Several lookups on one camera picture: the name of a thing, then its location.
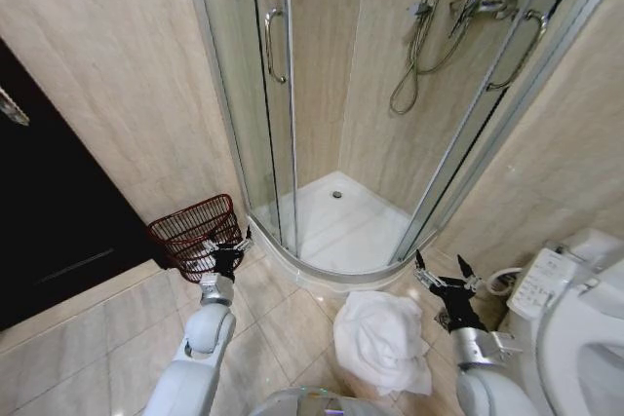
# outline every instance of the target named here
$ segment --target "bidet control panel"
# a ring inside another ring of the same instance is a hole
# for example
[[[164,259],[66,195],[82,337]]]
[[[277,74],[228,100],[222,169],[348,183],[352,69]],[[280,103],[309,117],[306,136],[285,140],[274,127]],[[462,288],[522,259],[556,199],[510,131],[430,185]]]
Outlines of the bidet control panel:
[[[528,321],[538,318],[551,298],[561,294],[574,276],[575,263],[542,248],[507,301],[509,308]]]

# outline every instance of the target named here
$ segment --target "shower door handle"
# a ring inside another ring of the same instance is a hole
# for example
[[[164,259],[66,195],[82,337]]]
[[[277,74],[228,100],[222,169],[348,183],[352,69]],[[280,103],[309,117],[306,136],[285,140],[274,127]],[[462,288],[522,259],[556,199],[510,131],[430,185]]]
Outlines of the shower door handle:
[[[286,77],[284,75],[277,75],[273,68],[273,45],[271,42],[271,24],[273,18],[281,17],[284,12],[281,9],[271,9],[264,17],[264,48],[266,51],[266,66],[269,69],[269,75],[271,75],[278,83],[286,83]]]
[[[531,54],[533,54],[533,51],[535,50],[535,48],[537,47],[541,39],[544,37],[544,34],[546,34],[546,29],[548,28],[548,17],[546,17],[545,15],[542,15],[536,10],[529,10],[525,13],[525,19],[534,19],[539,25],[539,28],[537,29],[537,31],[535,31],[535,34],[530,40],[530,43],[528,43],[528,47],[526,48],[525,53],[520,57],[520,60],[518,61],[516,68],[511,73],[509,78],[505,80],[504,82],[500,82],[500,83],[489,82],[486,86],[487,92],[492,92],[494,90],[504,90],[504,89],[509,88],[511,84],[514,83],[514,80],[518,78],[518,75],[520,75],[520,72],[523,71],[523,68],[525,67],[525,64],[527,63],[528,58],[530,57]]]

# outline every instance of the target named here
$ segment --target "glass shower door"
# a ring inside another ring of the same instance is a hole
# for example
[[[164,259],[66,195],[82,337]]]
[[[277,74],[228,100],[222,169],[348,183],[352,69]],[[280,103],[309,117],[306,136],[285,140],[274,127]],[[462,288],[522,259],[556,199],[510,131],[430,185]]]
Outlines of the glass shower door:
[[[466,162],[475,157],[471,152],[479,138],[487,132],[488,123],[492,118],[496,119],[496,110],[520,76],[525,63],[530,60],[536,41],[541,39],[547,28],[557,23],[555,12],[563,1],[526,2],[522,16],[512,26],[487,80],[478,89],[446,156],[420,200],[392,262],[412,257],[415,250],[434,235],[450,216],[454,208],[454,197],[461,191],[460,179],[470,166]]]
[[[294,252],[292,146],[276,141],[285,134],[290,140],[285,3],[204,1],[249,210],[273,238]],[[265,29],[262,12],[269,3],[282,13],[273,15]],[[271,33],[272,45],[265,43],[265,33]],[[273,61],[271,70],[268,59]],[[285,83],[272,78],[276,70],[285,75]]]

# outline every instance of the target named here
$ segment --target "white towel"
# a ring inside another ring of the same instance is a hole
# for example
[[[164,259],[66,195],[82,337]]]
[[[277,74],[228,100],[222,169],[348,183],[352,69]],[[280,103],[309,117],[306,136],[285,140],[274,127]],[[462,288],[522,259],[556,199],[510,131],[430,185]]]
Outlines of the white towel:
[[[424,358],[429,345],[420,338],[420,317],[420,308],[407,297],[352,292],[333,323],[338,363],[375,385],[380,395],[403,390],[431,395]]]

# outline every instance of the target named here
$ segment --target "toilet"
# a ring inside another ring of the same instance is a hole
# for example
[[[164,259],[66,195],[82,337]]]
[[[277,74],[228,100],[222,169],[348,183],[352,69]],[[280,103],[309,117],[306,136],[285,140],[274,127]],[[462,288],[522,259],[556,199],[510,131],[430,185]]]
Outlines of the toilet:
[[[593,229],[540,250],[501,325],[507,374],[544,416],[624,414],[624,242]]]

